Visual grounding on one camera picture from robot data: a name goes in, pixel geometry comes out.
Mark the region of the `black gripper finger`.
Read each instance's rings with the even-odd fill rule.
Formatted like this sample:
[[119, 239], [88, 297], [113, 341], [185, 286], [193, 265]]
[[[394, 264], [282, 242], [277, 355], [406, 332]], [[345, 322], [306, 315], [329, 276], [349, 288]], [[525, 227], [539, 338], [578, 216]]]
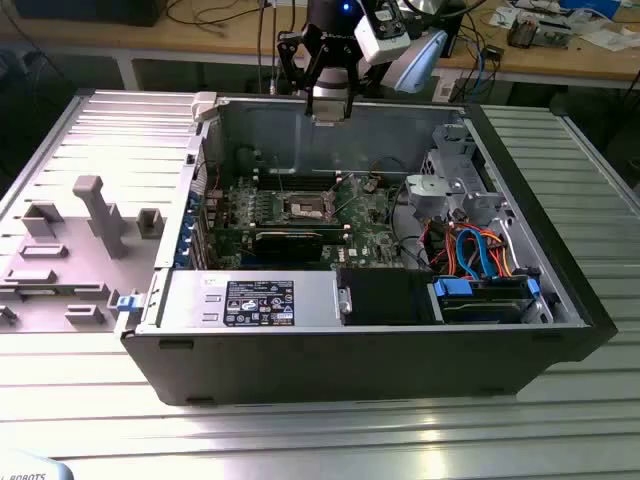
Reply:
[[[295, 54], [304, 46], [310, 55], [305, 69], [295, 63]], [[308, 25], [302, 32], [278, 34], [277, 49], [285, 78], [294, 92], [306, 93], [305, 115], [313, 115], [314, 87], [324, 69], [324, 32], [315, 25]]]
[[359, 88], [358, 65], [361, 58], [362, 53], [359, 49], [352, 46], [344, 47], [344, 61], [347, 72], [347, 97], [344, 104], [344, 119], [351, 117], [354, 98]]

